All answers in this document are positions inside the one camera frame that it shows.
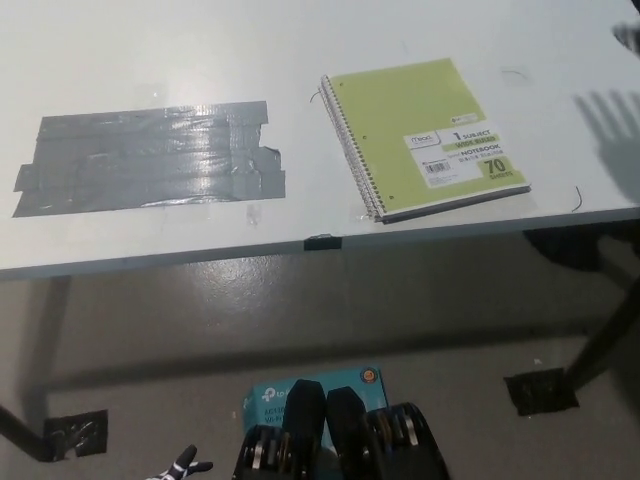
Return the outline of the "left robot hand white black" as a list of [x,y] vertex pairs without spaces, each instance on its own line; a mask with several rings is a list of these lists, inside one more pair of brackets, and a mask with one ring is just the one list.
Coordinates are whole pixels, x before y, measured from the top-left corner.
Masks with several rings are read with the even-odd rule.
[[205,473],[213,468],[210,461],[196,461],[197,447],[189,445],[171,464],[171,466],[152,477],[152,480],[183,480],[195,473]]

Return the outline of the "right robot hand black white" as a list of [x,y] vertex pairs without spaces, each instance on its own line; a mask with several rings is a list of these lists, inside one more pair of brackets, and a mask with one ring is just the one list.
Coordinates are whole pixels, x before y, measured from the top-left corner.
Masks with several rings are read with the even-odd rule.
[[640,26],[638,23],[620,23],[612,28],[612,33],[616,40],[626,49],[634,53],[640,54]]

